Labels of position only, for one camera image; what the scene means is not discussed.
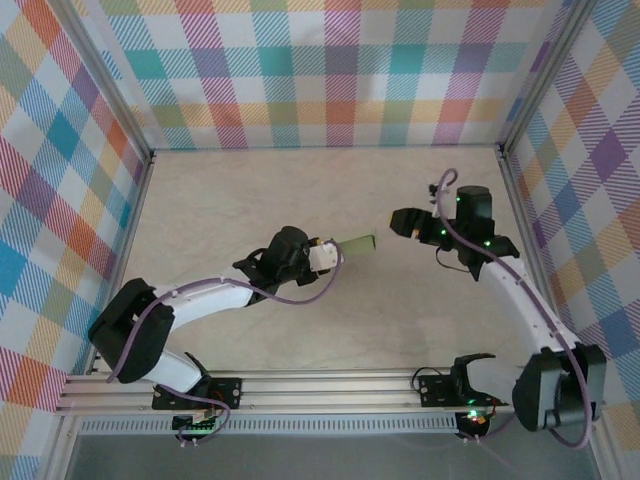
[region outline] green object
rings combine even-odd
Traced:
[[[333,239],[338,242],[345,257],[371,253],[376,250],[377,238],[375,230],[351,235],[337,235]]]

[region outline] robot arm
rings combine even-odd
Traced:
[[[431,195],[436,197],[437,190],[438,187],[432,186]],[[524,368],[505,364],[490,354],[457,358],[451,368],[457,395],[460,398],[490,395],[512,404],[518,419],[530,431],[583,422],[583,392],[569,354],[558,340],[562,337],[586,380],[592,418],[597,419],[602,405],[606,358],[597,345],[581,344],[566,328],[533,285],[511,240],[495,234],[489,190],[479,186],[458,188],[456,218],[448,221],[458,235],[450,233],[435,210],[396,210],[390,227],[400,236],[415,238],[445,251],[456,250],[458,260],[469,269],[473,279],[493,290],[494,298],[515,321],[531,355]],[[499,257],[500,262],[466,243]]]
[[[299,286],[313,283],[341,261],[334,245],[284,227],[268,248],[235,262],[216,277],[217,283],[203,280],[181,290],[176,285],[154,288],[140,278],[129,281],[91,326],[89,339],[114,372],[119,370],[121,383],[146,379],[194,397],[212,398],[211,378],[202,365],[191,355],[187,359],[165,349],[171,332],[203,316],[264,300],[266,296],[255,289],[274,295],[290,281]],[[158,299],[163,300],[150,310],[127,350],[138,317]]]

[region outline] metal frame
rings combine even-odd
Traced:
[[[140,221],[144,201],[147,196],[147,191],[149,190],[154,163],[153,157],[149,157],[144,165],[142,175],[140,177],[140,188],[138,190],[136,200],[134,201],[131,221],[127,226],[121,254],[118,257],[118,262],[109,288],[109,294],[107,295],[109,300],[113,298],[122,284],[129,255],[131,254],[131,247],[133,245],[135,232],[138,228],[138,222]],[[84,366],[85,372],[91,373],[95,360],[96,349],[91,346]],[[58,480],[65,477],[81,425],[82,419],[80,417],[72,415],[56,415],[49,432],[47,442],[45,443],[43,460],[40,462],[36,475],[37,479]]]
[[[535,109],[561,68],[562,62],[595,3],[592,0],[577,0],[563,32],[555,42],[547,62],[536,80],[534,90],[528,96],[513,122],[504,147],[496,150],[498,163],[532,270],[532,277],[543,296],[554,307],[553,295],[544,272],[540,252],[535,245],[535,237],[530,224],[527,222],[522,198],[508,162],[508,155],[524,134]],[[122,122],[126,133],[135,139],[140,151],[149,159],[143,172],[132,221],[128,227],[122,255],[114,275],[109,296],[111,298],[121,284],[131,251],[153,170],[153,150],[147,143],[135,117],[114,84],[106,65],[69,1],[50,0],[50,5],[80,52],[100,90],[107,98],[116,118]],[[144,423],[144,419],[169,418],[176,413],[187,413],[166,412],[164,415],[159,415],[157,411],[150,409],[153,395],[151,383],[106,384],[108,368],[105,369],[106,364],[101,359],[97,358],[95,365],[94,360],[96,360],[96,355],[95,350],[92,350],[87,361],[86,371],[88,374],[95,373],[68,378],[56,414],[56,424],[47,441],[45,452],[50,453],[41,462],[41,468],[38,472],[40,479],[57,480],[65,477],[77,436],[87,429],[93,428],[93,433],[96,432],[96,429],[97,431],[101,430],[95,424],[91,424],[93,425],[91,428],[88,427],[87,419],[105,419],[115,416],[120,420],[143,419]],[[467,411],[465,408],[421,408],[419,395],[409,385],[412,373],[413,371],[409,370],[212,372],[217,377],[236,376],[243,378],[242,404],[240,409],[233,412],[234,418],[240,419],[255,420],[264,418],[265,415],[277,417],[285,412],[288,415],[308,415],[313,418],[333,415],[342,415],[343,417],[375,415],[377,418],[410,419],[419,414],[423,418],[426,416],[433,419],[446,419],[455,412]],[[500,410],[512,411],[511,407],[501,407]],[[620,469],[620,462],[617,461],[615,451],[610,448],[611,443],[609,442],[612,442],[613,437],[608,433],[610,428],[606,419],[605,412],[592,442],[594,455],[604,478],[625,478],[626,472]],[[447,420],[444,421],[445,428],[451,430]]]
[[[423,408],[410,386],[414,370],[300,370],[210,372],[215,378],[243,379],[242,401],[233,415],[256,414],[381,414],[466,412],[468,407]],[[159,414],[151,409],[153,384],[106,383],[108,375],[69,377],[58,404],[68,416]],[[501,407],[502,411],[513,411]],[[167,415],[193,411],[167,411]]]
[[[507,133],[504,141],[504,151],[507,156],[513,153],[513,149],[524,135],[527,125],[531,122],[540,102],[542,102],[551,83],[562,68],[564,60],[567,58],[571,47],[597,3],[597,0],[576,0],[565,24],[562,26],[562,32],[551,47],[549,56],[535,80],[533,89],[525,98],[511,125],[511,129]]]
[[[107,103],[114,112],[125,133],[135,140],[137,148],[145,158],[153,156],[153,148],[145,139],[138,122],[127,105],[122,93],[116,86],[109,68],[104,63],[98,49],[78,17],[70,0],[48,0],[47,2],[64,28],[65,33],[71,39],[73,46],[78,50],[80,58],[87,70],[96,82],[96,85],[104,95]]]

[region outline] plaid wallpaper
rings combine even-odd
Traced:
[[[74,4],[149,142],[197,149],[493,144],[559,2]]]
[[[620,454],[640,468],[640,0],[600,0],[516,148],[563,320],[598,343]]]
[[[497,140],[498,142],[503,142],[504,140],[506,140],[506,137],[509,134],[511,127],[513,126],[513,121],[515,120],[516,115],[520,111],[520,107],[522,106],[523,102],[525,101],[525,99],[533,89],[533,86],[535,85],[536,80],[538,79],[538,74],[540,73],[540,70],[547,63],[547,59],[549,57],[549,54],[551,53],[553,44],[557,40],[558,36],[562,33],[562,28],[564,27],[567,17],[571,12],[571,9],[574,7],[575,3],[576,3],[576,0],[562,1],[562,6],[560,7],[560,11],[557,13],[553,21],[553,25],[549,29],[549,32],[547,33],[547,36],[545,37],[544,42],[542,43],[542,47],[540,47],[540,50],[536,55],[536,59],[531,64],[529,73],[527,73],[527,77],[525,78],[525,81],[522,84],[520,91],[518,92],[518,96],[516,100],[513,102],[513,105],[511,106],[511,110],[509,111],[509,115],[507,116],[507,121],[504,123],[504,125],[502,126],[502,129],[500,130],[500,135]]]
[[[0,2],[0,66],[0,479],[31,479],[143,162],[45,0]]]

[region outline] purple cable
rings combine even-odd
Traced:
[[[336,267],[335,267],[335,270],[333,271],[333,275],[331,276],[331,279],[320,291],[320,293],[306,300],[290,300],[288,298],[278,297],[277,295],[273,295],[272,293],[265,292],[264,290],[258,287],[254,287],[249,283],[241,282],[240,280],[234,280],[233,278],[221,278],[221,277],[213,277],[213,278],[205,278],[203,280],[196,280],[195,282],[187,283],[185,285],[182,285],[181,287],[177,287],[173,290],[168,291],[163,295],[160,295],[153,302],[151,302],[147,306],[147,308],[145,308],[142,311],[142,313],[138,317],[138,321],[135,322],[135,324],[133,325],[133,328],[131,329],[131,333],[129,334],[129,338],[127,338],[127,342],[125,343],[124,348],[122,349],[122,355],[120,355],[120,358],[118,359],[118,363],[113,369],[113,372],[111,372],[111,375],[109,375],[109,378],[107,378],[107,383],[113,382],[115,378],[120,374],[120,371],[124,366],[124,362],[126,362],[127,357],[131,352],[131,348],[133,347],[133,342],[135,341],[136,336],[138,335],[138,331],[142,326],[142,322],[147,318],[149,313],[151,313],[151,310],[153,310],[157,305],[162,303],[164,300],[172,298],[174,295],[174,292],[177,292],[178,294],[180,294],[189,290],[193,290],[194,288],[204,287],[207,285],[233,285],[236,287],[248,288],[249,290],[259,293],[260,295],[263,295],[266,298],[275,300],[276,302],[284,303],[286,305],[309,305],[310,303],[320,300],[322,297],[326,295],[329,289],[333,286],[338,276],[338,273],[340,272],[340,264],[341,264],[340,258],[342,257],[342,251],[340,249],[340,246],[336,242],[334,242],[333,240],[327,240],[325,243],[333,245],[336,248],[336,251],[338,253],[338,263],[336,264]]]
[[[174,290],[170,290],[164,295],[160,295],[160,297],[156,298],[153,302],[151,302],[138,317],[138,321],[135,322],[133,328],[131,329],[131,333],[129,334],[129,337],[127,338],[127,342],[125,343],[124,348],[122,349],[122,355],[120,355],[120,358],[118,359],[118,363],[116,364],[116,367],[113,369],[113,372],[111,372],[111,375],[109,375],[109,378],[107,378],[107,383],[113,382],[113,380],[115,380],[115,378],[120,374],[120,371],[122,370],[122,367],[124,366],[124,363],[126,362],[127,357],[129,356],[129,353],[131,353],[133,342],[135,341],[136,336],[140,331],[142,322],[149,316],[149,313],[151,313],[151,311],[157,305],[162,303],[164,300],[167,300],[168,298],[172,298],[174,292],[184,293],[194,288],[198,288],[206,285],[234,285],[236,287],[248,288],[249,290],[259,293],[260,295],[263,295],[266,298],[270,298],[271,300],[275,300],[276,302],[284,303],[286,305],[309,305],[310,303],[320,300],[322,297],[326,295],[326,293],[335,283],[335,280],[338,277],[338,273],[340,272],[340,266],[341,266],[340,259],[342,258],[342,251],[340,249],[340,245],[338,245],[333,240],[327,240],[325,243],[333,245],[336,248],[336,252],[338,255],[338,262],[336,263],[336,267],[335,267],[335,270],[333,271],[333,275],[331,276],[327,284],[324,286],[324,288],[320,291],[320,293],[306,300],[290,300],[288,298],[278,297],[277,295],[273,295],[272,293],[265,292],[264,290],[258,287],[254,287],[249,283],[241,282],[239,280],[234,280],[232,278],[221,278],[221,277],[213,277],[213,278],[206,278],[204,280],[197,280],[195,282],[182,285],[181,287],[178,287]],[[173,388],[168,387],[166,385],[160,385],[160,386],[165,390],[167,390],[168,392],[174,395],[177,395],[179,397],[182,397],[186,400],[209,403],[211,405],[222,407],[222,409],[224,409],[224,411],[226,412],[224,421],[220,425],[218,425],[215,430],[213,430],[211,433],[209,433],[208,435],[200,439],[200,443],[205,443],[211,440],[211,438],[213,438],[213,436],[216,433],[218,433],[222,428],[224,428],[224,426],[229,421],[229,418],[231,417],[231,409],[229,408],[229,405],[227,405],[224,402],[221,402],[219,400],[213,400],[211,398],[194,397],[193,395],[188,395],[186,393],[178,392],[177,390],[174,390]],[[182,445],[186,445],[186,440],[182,437],[183,430],[184,430],[184,427],[178,430],[178,439],[180,440],[180,442],[182,442]]]
[[[450,174],[454,175],[454,179],[446,183],[447,177]],[[447,232],[449,232],[449,234],[451,234],[451,236],[455,238],[458,242],[460,242],[462,245],[468,248],[471,248],[472,250],[475,250],[476,252],[482,255],[489,257],[492,261],[496,262],[498,265],[504,268],[507,272],[509,272],[509,274],[513,277],[516,283],[519,284],[522,287],[522,289],[526,292],[526,294],[529,296],[529,299],[533,302],[534,306],[536,307],[540,315],[542,315],[542,318],[544,319],[545,323],[549,327],[549,330],[551,330],[551,332],[554,334],[554,336],[558,340],[558,343],[562,346],[562,348],[566,352],[567,358],[569,358],[569,362],[571,363],[571,366],[573,367],[573,370],[576,373],[576,377],[578,378],[578,385],[580,386],[580,394],[582,395],[582,402],[584,405],[584,417],[585,417],[584,430],[582,432],[582,436],[580,437],[580,440],[578,440],[575,443],[562,438],[560,434],[556,432],[554,429],[551,429],[551,434],[554,436],[556,440],[558,440],[560,443],[562,443],[563,445],[571,449],[579,450],[581,448],[584,448],[589,443],[589,439],[591,436],[591,429],[593,425],[593,419],[592,419],[593,413],[591,409],[591,400],[589,399],[587,381],[584,378],[584,374],[582,373],[582,369],[578,364],[578,360],[576,359],[576,356],[571,351],[571,348],[569,347],[569,344],[567,343],[567,341],[562,337],[562,335],[560,335],[560,332],[558,331],[558,327],[556,327],[553,319],[549,316],[549,314],[547,313],[547,310],[544,308],[540,300],[538,300],[538,297],[536,296],[533,289],[529,285],[527,285],[526,282],[522,281],[522,277],[520,276],[520,274],[518,274],[518,272],[516,272],[513,268],[511,268],[509,264],[504,262],[500,257],[491,253],[489,250],[482,248],[478,245],[475,245],[469,242],[467,239],[463,238],[458,232],[456,232],[453,229],[453,227],[449,223],[449,220],[447,219],[444,213],[444,209],[442,208],[442,194],[443,194],[442,192],[445,188],[445,183],[446,183],[446,186],[449,186],[457,178],[458,178],[458,171],[455,168],[449,168],[444,172],[444,174],[440,178],[440,181],[438,182],[438,191],[436,192],[436,207],[438,209],[438,215],[440,215],[440,219],[442,220],[442,224],[444,225],[444,228],[447,230]]]

